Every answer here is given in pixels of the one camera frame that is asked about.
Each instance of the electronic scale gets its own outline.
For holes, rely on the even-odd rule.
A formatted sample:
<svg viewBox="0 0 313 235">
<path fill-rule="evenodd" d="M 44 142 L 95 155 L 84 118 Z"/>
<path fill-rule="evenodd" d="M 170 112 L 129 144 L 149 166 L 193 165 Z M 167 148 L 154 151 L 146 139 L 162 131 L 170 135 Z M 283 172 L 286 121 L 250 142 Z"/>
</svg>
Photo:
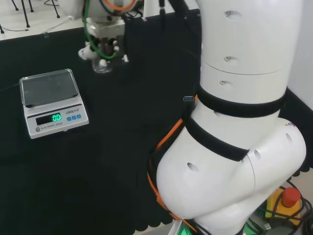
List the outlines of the electronic scale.
<svg viewBox="0 0 313 235">
<path fill-rule="evenodd" d="M 70 69 L 23 77 L 20 89 L 25 121 L 32 139 L 89 123 Z"/>
</svg>

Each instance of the end effector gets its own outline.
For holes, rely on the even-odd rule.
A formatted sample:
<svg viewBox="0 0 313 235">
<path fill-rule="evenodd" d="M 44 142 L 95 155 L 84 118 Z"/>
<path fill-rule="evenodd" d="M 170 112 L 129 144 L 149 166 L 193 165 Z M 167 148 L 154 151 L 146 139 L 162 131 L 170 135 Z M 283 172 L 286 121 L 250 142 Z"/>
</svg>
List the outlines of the end effector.
<svg viewBox="0 0 313 235">
<path fill-rule="evenodd" d="M 78 54 L 92 60 L 96 72 L 112 70 L 112 63 L 125 63 L 123 15 L 139 0 L 59 0 L 62 10 L 73 18 L 83 17 L 85 47 Z"/>
</svg>

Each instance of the red button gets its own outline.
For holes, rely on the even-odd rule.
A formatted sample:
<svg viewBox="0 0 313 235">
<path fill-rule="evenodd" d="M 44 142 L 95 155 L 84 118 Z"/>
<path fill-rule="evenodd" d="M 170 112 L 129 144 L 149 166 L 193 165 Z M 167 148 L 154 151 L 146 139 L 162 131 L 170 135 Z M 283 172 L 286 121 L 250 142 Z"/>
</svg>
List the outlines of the red button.
<svg viewBox="0 0 313 235">
<path fill-rule="evenodd" d="M 293 207 L 297 201 L 301 198 L 301 193 L 295 188 L 286 188 L 283 197 L 282 204 L 285 207 Z"/>
</svg>

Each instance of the black band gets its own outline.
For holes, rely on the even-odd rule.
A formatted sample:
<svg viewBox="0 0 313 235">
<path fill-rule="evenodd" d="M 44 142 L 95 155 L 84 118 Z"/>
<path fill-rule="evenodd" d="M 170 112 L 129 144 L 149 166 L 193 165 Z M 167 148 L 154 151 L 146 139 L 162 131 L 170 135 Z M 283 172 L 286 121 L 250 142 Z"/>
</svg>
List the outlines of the black band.
<svg viewBox="0 0 313 235">
<path fill-rule="evenodd" d="M 202 146 L 220 156 L 236 162 L 241 161 L 247 155 L 249 150 L 232 146 L 206 132 L 190 117 L 193 107 L 192 103 L 194 102 L 184 102 L 185 109 L 182 118 L 183 123 L 192 138 L 194 138 Z"/>
<path fill-rule="evenodd" d="M 228 116 L 239 118 L 258 118 L 271 115 L 280 110 L 285 101 L 285 95 L 273 102 L 264 104 L 242 104 L 217 98 L 206 92 L 200 85 L 198 98 L 209 109 Z"/>
</svg>

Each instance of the green light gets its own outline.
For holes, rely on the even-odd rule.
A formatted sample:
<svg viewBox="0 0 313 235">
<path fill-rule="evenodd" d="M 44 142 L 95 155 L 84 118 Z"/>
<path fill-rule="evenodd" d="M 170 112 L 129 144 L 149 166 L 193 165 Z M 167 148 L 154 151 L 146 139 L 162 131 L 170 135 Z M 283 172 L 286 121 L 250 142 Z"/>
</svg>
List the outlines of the green light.
<svg viewBox="0 0 313 235">
<path fill-rule="evenodd" d="M 62 116 L 60 114 L 52 115 L 52 121 L 60 121 L 62 120 Z"/>
</svg>

